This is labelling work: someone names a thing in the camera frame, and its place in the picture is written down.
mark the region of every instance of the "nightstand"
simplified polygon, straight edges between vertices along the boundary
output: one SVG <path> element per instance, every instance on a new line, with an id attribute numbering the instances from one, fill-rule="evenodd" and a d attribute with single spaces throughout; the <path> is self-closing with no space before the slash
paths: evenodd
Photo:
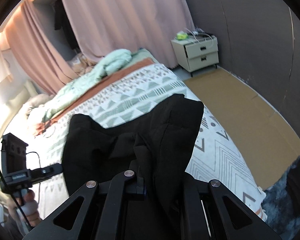
<path id="1" fill-rule="evenodd" d="M 178 41 L 171 40 L 178 64 L 186 71 L 192 72 L 207 66 L 219 63 L 218 41 L 215 36 L 211 38 L 194 38 Z"/>

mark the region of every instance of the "patterned bedspread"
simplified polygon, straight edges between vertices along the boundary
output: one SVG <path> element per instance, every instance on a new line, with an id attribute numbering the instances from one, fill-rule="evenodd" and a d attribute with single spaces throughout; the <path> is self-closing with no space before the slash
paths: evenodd
<path id="1" fill-rule="evenodd" d="M 87 114 L 103 127 L 113 127 L 151 111 L 174 93 L 199 99 L 172 71 L 153 64 L 132 72 L 64 115 L 35 140 L 42 166 L 61 162 L 68 123 L 73 114 Z M 193 155 L 186 171 L 194 178 L 219 179 L 263 220 L 265 193 L 257 187 L 242 155 L 212 113 L 205 107 Z M 47 217 L 68 198 L 63 175 L 41 184 L 39 212 Z"/>

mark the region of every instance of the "drawer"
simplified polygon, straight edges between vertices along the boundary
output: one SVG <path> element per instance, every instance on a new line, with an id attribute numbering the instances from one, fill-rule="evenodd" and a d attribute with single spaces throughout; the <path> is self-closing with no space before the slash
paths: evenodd
<path id="1" fill-rule="evenodd" d="M 200 57 L 188 59 L 190 72 L 216 63 L 219 63 L 218 52 L 213 52 Z"/>
<path id="2" fill-rule="evenodd" d="M 185 49 L 188 55 L 188 58 L 195 58 L 201 55 L 206 55 L 212 52 L 218 51 L 218 41 L 216 38 L 207 41 L 200 41 L 200 43 L 188 44 L 185 45 Z"/>

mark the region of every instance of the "white cable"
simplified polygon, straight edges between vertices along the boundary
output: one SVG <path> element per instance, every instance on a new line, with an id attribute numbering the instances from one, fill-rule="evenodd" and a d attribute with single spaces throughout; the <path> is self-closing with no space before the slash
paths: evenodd
<path id="1" fill-rule="evenodd" d="M 189 29 L 187 29 L 187 28 L 185 28 L 187 31 L 189 31 L 193 36 L 194 36 L 194 38 L 195 38 L 195 40 L 197 41 L 197 42 L 199 42 L 200 43 L 200 41 L 198 41 L 197 40 L 197 38 L 195 37 L 195 35 L 193 34 L 193 32 L 191 31 L 191 30 L 189 30 Z"/>
<path id="2" fill-rule="evenodd" d="M 211 44 L 211 46 L 210 47 L 208 47 L 208 48 L 206 48 L 206 49 L 211 49 L 212 47 L 213 47 L 213 45 L 214 45 L 214 41 L 213 41 L 213 38 L 209 35 L 209 34 L 207 34 L 207 33 L 200 33 L 200 34 L 202 34 L 202 35 L 206 35 L 206 36 L 209 36 L 210 37 L 210 39 L 212 40 L 212 44 Z"/>
<path id="3" fill-rule="evenodd" d="M 197 42 L 201 43 L 200 41 L 197 40 L 196 36 L 193 34 L 193 32 L 192 32 L 191 30 L 189 30 L 189 29 L 187 29 L 187 28 L 185 28 L 185 29 L 186 29 L 187 31 L 189 31 L 189 32 L 193 35 L 193 37 L 195 38 L 195 40 L 196 40 Z M 206 49 L 211 49 L 211 48 L 213 47 L 213 45 L 214 45 L 213 38 L 212 38 L 209 34 L 207 34 L 207 33 L 200 33 L 200 34 L 206 35 L 206 36 L 210 37 L 210 39 L 212 40 L 212 44 L 211 44 L 210 47 L 208 47 L 208 48 L 206 48 Z"/>

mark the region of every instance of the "hanging clothes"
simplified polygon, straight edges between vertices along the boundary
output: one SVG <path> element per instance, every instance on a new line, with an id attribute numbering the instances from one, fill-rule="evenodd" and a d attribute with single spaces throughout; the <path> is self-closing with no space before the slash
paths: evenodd
<path id="1" fill-rule="evenodd" d="M 71 49 L 78 49 L 79 45 L 73 33 L 71 24 L 63 6 L 62 0 L 57 0 L 54 4 L 54 29 L 63 29 L 66 39 Z"/>
<path id="2" fill-rule="evenodd" d="M 125 239 L 180 239 L 175 197 L 192 155 L 202 115 L 202 102 L 179 94 L 137 119 L 107 129 L 87 115 L 75 114 L 62 156 L 69 195 L 89 180 L 111 180 L 137 159 L 147 198 L 129 202 Z"/>

